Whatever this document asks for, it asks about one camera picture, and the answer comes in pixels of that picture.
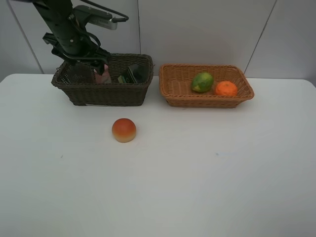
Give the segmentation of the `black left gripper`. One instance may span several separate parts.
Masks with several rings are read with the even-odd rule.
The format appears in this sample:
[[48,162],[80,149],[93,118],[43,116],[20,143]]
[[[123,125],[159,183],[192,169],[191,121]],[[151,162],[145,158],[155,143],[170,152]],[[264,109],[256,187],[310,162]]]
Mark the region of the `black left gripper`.
[[50,33],[43,40],[53,46],[52,53],[64,59],[64,65],[90,64],[98,75],[105,72],[110,53],[101,48],[99,39],[92,33],[72,24],[49,24]]

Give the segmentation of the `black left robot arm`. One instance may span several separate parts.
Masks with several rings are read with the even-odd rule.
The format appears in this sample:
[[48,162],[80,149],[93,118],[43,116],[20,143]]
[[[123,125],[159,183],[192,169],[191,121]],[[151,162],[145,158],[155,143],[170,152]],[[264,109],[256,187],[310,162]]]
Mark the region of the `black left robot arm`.
[[46,44],[53,46],[52,54],[75,65],[87,64],[97,74],[104,73],[104,65],[108,63],[110,53],[101,48],[99,39],[89,33],[87,23],[95,24],[98,20],[109,21],[111,14],[79,5],[73,8],[70,0],[31,0],[50,33],[43,36]]

